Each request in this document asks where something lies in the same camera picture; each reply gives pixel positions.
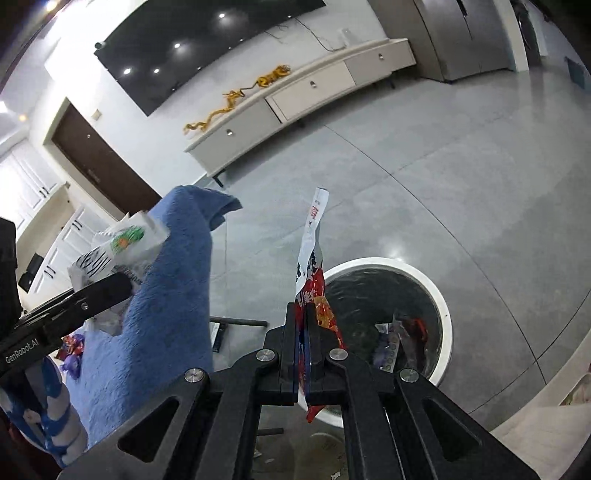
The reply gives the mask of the white low tv cabinet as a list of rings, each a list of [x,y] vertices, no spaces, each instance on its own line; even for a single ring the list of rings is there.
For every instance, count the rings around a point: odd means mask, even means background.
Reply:
[[[185,148],[208,177],[312,112],[417,64],[407,38],[359,44],[304,65],[246,96]]]

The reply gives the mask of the dark brown entrance door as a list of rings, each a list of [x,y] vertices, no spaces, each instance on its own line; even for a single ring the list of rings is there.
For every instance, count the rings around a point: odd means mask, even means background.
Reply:
[[[161,196],[125,163],[71,104],[52,141],[68,161],[122,213],[154,207]]]

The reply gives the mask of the white paper wrapper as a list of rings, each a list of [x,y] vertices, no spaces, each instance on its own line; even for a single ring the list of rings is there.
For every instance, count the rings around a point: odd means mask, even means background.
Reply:
[[[67,269],[75,291],[115,273],[127,276],[134,295],[143,284],[151,265],[169,237],[169,229],[145,211],[98,232],[91,250],[82,254]]]

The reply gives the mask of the red white snack wrapper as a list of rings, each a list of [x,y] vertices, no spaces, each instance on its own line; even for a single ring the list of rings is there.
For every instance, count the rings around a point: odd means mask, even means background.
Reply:
[[[320,245],[322,216],[329,203],[329,191],[315,189],[304,222],[297,255],[294,308],[298,335],[298,382],[308,396],[311,385],[325,372],[325,356],[334,349],[346,350],[332,307],[325,295],[324,260]]]

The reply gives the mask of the black wall television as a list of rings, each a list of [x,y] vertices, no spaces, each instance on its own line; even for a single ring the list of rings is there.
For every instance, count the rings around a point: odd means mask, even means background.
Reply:
[[[245,40],[322,1],[149,0],[94,55],[146,116],[182,85]]]

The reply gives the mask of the white lower cabinet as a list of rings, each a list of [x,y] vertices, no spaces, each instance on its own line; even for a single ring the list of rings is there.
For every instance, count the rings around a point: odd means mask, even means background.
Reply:
[[[92,209],[80,206],[65,222],[43,261],[22,303],[27,311],[72,288],[68,268],[82,254],[91,250],[94,236],[111,222]]]

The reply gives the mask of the purple snack bag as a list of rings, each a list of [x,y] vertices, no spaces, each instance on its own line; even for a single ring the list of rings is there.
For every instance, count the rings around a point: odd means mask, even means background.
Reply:
[[[85,336],[73,333],[62,338],[62,344],[55,354],[55,359],[60,362],[61,371],[74,380],[78,380],[81,374],[84,347]]]

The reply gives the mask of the black box on shelf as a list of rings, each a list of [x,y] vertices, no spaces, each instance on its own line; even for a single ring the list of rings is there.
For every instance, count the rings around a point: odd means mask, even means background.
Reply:
[[[35,279],[35,276],[37,275],[37,272],[43,263],[43,260],[44,258],[41,255],[34,253],[25,271],[19,277],[18,286],[24,292],[29,292],[31,285]]]

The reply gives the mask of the white upper wall cabinet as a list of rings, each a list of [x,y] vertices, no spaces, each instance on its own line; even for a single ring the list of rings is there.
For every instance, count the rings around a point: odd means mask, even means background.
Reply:
[[[63,182],[28,140],[1,156],[1,217],[14,223],[17,236]]]

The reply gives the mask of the blue fuzzy table cloth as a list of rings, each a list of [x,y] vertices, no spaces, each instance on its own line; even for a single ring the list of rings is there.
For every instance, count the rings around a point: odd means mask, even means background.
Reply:
[[[213,371],[211,233],[241,207],[233,196],[189,185],[150,210],[169,236],[131,299],[121,334],[87,329],[80,376],[66,383],[90,446],[187,369]]]

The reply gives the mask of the white round trash bin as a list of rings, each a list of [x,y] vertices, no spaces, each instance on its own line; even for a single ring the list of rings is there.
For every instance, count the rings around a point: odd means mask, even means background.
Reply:
[[[426,274],[402,260],[360,258],[325,272],[325,295],[346,352],[386,373],[412,368],[441,382],[451,358],[452,318]]]

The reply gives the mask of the grey steel refrigerator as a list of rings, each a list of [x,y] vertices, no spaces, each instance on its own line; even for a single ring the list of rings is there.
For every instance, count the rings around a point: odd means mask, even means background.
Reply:
[[[389,38],[409,40],[425,78],[451,83],[512,67],[492,1],[375,0],[370,7]]]

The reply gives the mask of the golden dragon ornament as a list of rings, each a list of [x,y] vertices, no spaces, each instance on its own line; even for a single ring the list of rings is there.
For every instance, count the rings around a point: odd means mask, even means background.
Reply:
[[[211,111],[211,113],[209,113],[207,115],[207,118],[205,118],[204,120],[185,124],[182,129],[183,134],[186,135],[189,132],[193,131],[205,132],[209,128],[209,126],[211,126],[211,123],[215,117],[228,114],[229,112],[235,110],[236,105],[240,100],[242,100],[242,98],[246,97],[247,92],[253,89],[270,88],[271,85],[273,85],[277,81],[280,81],[283,78],[286,78],[287,76],[290,76],[290,74],[290,66],[286,64],[280,64],[277,65],[276,68],[273,69],[273,71],[270,71],[270,73],[259,76],[259,78],[257,78],[256,81],[252,83],[252,85],[247,87],[240,87],[236,90],[230,90],[229,92],[223,93],[222,96],[225,100],[225,106],[223,108]]]

